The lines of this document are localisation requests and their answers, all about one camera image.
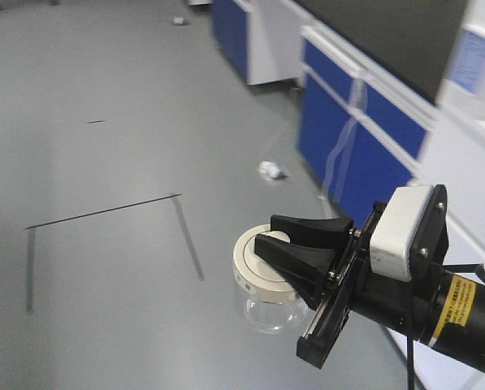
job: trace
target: blue cabinet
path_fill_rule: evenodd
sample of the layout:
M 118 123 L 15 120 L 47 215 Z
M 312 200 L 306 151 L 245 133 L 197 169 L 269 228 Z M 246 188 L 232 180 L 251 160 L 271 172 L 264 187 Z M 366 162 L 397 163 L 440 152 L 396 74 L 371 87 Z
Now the blue cabinet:
M 326 175 L 327 156 L 336 146 L 341 129 L 349 119 L 349 113 L 311 76 L 307 76 L 298 149 L 320 183 Z M 340 164 L 341 154 L 334 161 L 333 177 L 339 175 Z M 331 180 L 329 191 L 335 189 L 336 180 Z
M 246 80 L 248 77 L 248 15 L 233 0 L 214 0 L 213 34 L 226 56 Z
M 411 172 L 358 124 L 343 192 L 338 199 L 356 226 L 363 226 L 375 201 L 388 202 L 394 190 L 410 179 Z
M 318 83 L 307 76 L 298 149 L 313 173 L 323 182 L 331 170 L 329 193 L 360 227 L 374 201 L 388 202 L 394 190 L 405 185 L 411 172 L 360 123 L 344 147 L 327 164 L 351 115 Z
M 298 149 L 360 227 L 375 201 L 388 202 L 412 179 L 406 160 L 417 157 L 426 132 L 361 78 L 359 63 L 312 30 L 305 34 L 304 64 Z M 351 97 L 353 90 L 362 95 Z

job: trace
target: black cable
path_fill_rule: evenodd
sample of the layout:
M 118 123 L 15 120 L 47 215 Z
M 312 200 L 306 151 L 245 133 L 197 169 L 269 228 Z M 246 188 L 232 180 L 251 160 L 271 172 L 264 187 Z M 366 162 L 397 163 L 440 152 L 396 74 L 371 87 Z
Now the black cable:
M 408 390 L 415 390 L 414 339 L 406 336 L 406 379 Z

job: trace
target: white lab cabinet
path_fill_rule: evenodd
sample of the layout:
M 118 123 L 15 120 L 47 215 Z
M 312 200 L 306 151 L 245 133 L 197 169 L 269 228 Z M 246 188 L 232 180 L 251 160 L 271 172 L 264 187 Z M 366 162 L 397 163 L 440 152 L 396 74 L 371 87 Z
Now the white lab cabinet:
M 308 12 L 289 0 L 215 0 L 213 34 L 248 85 L 301 75 L 300 28 Z

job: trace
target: blue cabinet door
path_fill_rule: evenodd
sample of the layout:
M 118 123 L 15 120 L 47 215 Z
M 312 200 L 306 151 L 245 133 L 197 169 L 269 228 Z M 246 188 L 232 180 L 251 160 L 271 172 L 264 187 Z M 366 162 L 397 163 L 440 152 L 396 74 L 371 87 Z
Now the blue cabinet door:
M 320 182 L 323 182 L 327 174 L 327 156 L 336 146 L 349 119 L 349 113 L 311 76 L 307 76 L 298 149 Z M 342 153 L 338 154 L 333 164 L 328 164 L 332 178 L 330 193 L 334 193 L 339 178 L 341 156 Z
M 410 171 L 358 125 L 340 205 L 362 227 L 374 202 L 388 202 L 411 178 Z
M 370 85 L 366 86 L 366 114 L 413 158 L 417 158 L 426 131 Z
M 214 0 L 212 5 L 213 35 L 237 71 L 248 77 L 248 16 L 232 0 Z

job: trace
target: cabinet drawer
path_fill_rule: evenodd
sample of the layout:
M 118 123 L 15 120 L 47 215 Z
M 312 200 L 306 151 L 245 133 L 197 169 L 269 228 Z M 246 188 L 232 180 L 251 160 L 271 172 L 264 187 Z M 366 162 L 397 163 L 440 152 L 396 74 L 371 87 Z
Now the cabinet drawer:
M 417 158 L 425 129 L 369 84 L 366 95 L 366 114 L 408 154 Z

